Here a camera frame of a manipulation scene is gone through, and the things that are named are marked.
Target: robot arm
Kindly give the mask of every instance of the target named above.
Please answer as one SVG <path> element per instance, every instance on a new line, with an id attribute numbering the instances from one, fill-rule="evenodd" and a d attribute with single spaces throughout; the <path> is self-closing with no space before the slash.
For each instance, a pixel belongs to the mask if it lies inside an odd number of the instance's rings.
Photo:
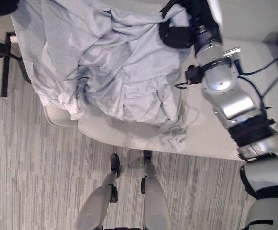
<path id="1" fill-rule="evenodd" d="M 207 0 L 181 0 L 180 4 L 192 16 L 192 41 L 203 72 L 202 94 L 238 145 L 240 158 L 247 161 L 240 176 L 257 201 L 245 229 L 278 229 L 278 134 L 231 74 L 232 62 L 224 56 L 220 29 L 210 10 L 218 4 Z"/>

